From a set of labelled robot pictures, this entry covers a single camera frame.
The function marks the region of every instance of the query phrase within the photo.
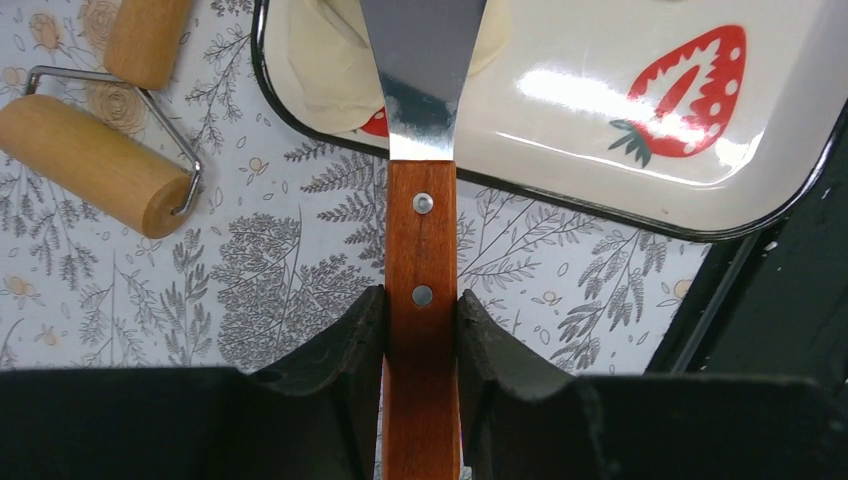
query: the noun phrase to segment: table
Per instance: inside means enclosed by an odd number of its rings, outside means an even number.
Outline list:
[[[34,65],[103,71],[118,4],[3,2],[0,105],[22,95]],[[276,117],[250,65],[252,7],[195,2],[172,83],[156,94],[208,166],[175,234],[141,237],[0,163],[0,367],[253,371],[381,282],[386,161]],[[124,87],[45,81],[42,91],[178,158]],[[458,204],[460,291],[575,374],[643,372],[709,249],[468,182]],[[231,293],[245,282],[255,294]]]

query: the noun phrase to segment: dough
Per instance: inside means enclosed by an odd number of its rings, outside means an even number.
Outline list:
[[[288,58],[303,87],[313,129],[336,134],[362,127],[383,107],[377,67],[358,0],[290,0]],[[507,42],[508,0],[489,0],[469,76]]]

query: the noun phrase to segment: white patterned tablecloth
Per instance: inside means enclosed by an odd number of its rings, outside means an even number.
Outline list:
[[[0,105],[22,95],[34,65],[103,71],[118,4],[0,3]],[[305,138],[274,114],[250,66],[252,8],[196,1],[172,83],[156,94],[208,165],[174,235],[141,237],[0,157],[0,367],[253,371],[382,281],[386,161]],[[129,90],[54,80],[42,90],[178,158]],[[576,374],[643,372],[708,248],[467,182],[458,203],[460,289]],[[245,288],[255,284],[278,288]]]

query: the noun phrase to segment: strawberry print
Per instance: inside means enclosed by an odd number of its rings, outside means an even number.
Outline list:
[[[724,25],[652,63],[627,94],[633,118],[610,122],[626,134],[609,149],[625,146],[642,168],[653,155],[685,158],[703,152],[730,123],[745,59],[745,30]]]
[[[362,131],[378,137],[388,137],[389,124],[386,121],[386,109],[381,108],[377,113],[372,115],[368,123],[362,126]]]

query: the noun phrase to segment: silver rivet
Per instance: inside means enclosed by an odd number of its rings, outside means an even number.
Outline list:
[[[426,193],[419,193],[412,199],[412,208],[422,215],[430,213],[433,210],[433,197]]]
[[[430,305],[433,301],[433,290],[427,285],[418,285],[412,290],[412,301],[419,307]]]

